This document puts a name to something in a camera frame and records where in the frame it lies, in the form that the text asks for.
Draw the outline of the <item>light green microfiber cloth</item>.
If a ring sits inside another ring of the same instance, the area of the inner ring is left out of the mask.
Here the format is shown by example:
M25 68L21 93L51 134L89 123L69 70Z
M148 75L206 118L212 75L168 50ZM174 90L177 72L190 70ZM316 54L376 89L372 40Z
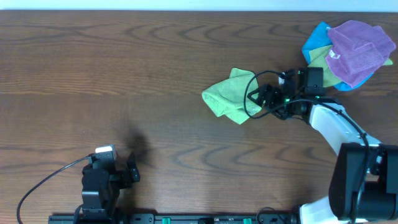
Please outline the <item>light green microfiber cloth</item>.
M233 68L228 79L216 83L202 92L203 101L217 117L226 116L237 124L249 116L244 110L244 93L254 73Z

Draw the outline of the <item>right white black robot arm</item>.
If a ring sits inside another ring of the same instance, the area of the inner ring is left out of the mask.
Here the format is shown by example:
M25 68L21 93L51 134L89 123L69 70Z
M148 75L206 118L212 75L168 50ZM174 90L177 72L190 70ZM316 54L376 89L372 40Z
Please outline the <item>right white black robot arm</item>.
M336 99L327 97L323 69L278 72L279 86L246 88L250 100L280 120L298 118L318 131L337 160L328 195L299 206L291 223L365 223L397 219L397 146L370 136Z

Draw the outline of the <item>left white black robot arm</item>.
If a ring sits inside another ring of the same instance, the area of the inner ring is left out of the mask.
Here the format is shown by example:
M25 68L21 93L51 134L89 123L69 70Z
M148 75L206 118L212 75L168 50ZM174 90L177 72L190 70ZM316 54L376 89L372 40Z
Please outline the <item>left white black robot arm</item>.
M90 154L82 174L83 203L75 210L73 223L129 223L130 216L116 204L121 189L140 181L135 155L130 154L126 168L118 170L112 152Z

